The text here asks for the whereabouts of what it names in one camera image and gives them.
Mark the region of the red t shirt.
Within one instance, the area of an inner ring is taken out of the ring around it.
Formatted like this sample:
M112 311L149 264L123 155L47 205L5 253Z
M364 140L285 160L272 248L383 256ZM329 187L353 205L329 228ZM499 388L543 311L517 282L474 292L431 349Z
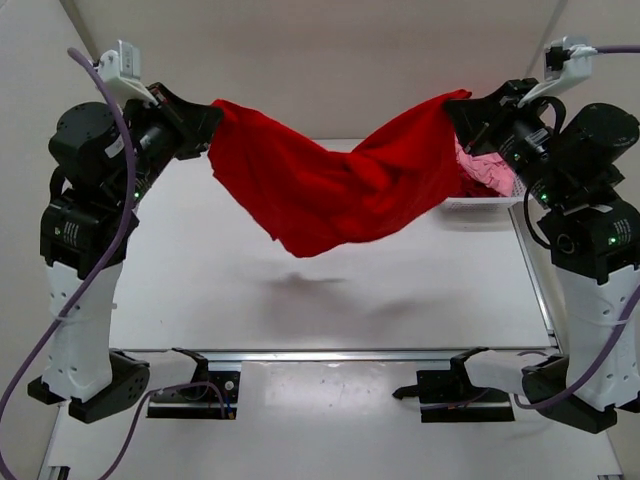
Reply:
M455 90L396 116L350 152L329 150L227 100L208 152L214 177L272 240L298 258L394 234L460 187Z

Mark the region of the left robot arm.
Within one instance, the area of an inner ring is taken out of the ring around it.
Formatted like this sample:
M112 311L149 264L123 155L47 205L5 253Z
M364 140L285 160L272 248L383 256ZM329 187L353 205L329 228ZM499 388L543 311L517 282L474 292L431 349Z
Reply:
M156 360L109 345L116 284L136 208L170 161L194 159L211 144L220 108L183 100L164 85L151 101L130 99L121 117L102 102L71 107L58 120L48 149L56 161L50 200L40 223L56 322L44 373L28 394L47 405L67 402L90 424L175 385L188 398L208 389L202 356L184 349Z

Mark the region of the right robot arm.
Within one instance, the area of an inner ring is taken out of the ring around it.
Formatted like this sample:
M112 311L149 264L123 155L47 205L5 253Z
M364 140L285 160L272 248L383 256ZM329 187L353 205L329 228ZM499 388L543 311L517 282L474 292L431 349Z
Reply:
M395 390L431 410L459 409L492 391L558 423L597 434L619 411L639 409L631 315L639 301L639 212L617 193L616 160L639 139L638 120L608 103L568 118L564 104L536 96L533 79L511 80L483 98L444 108L464 150L498 154L544 209L528 221L564 296L569 349L509 353L478 347Z

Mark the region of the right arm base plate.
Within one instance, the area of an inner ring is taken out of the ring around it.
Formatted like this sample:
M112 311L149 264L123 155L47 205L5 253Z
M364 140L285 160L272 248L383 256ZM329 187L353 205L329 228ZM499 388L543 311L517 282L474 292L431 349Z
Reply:
M451 370L416 372L421 422L505 423L515 415L508 394L495 389L466 389Z

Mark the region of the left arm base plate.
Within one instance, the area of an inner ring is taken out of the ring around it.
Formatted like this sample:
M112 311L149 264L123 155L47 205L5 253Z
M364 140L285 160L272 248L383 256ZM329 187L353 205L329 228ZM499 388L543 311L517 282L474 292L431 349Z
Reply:
M155 393L146 407L146 417L178 420L235 420L241 386L239 362L210 362L207 380L221 393L208 386Z

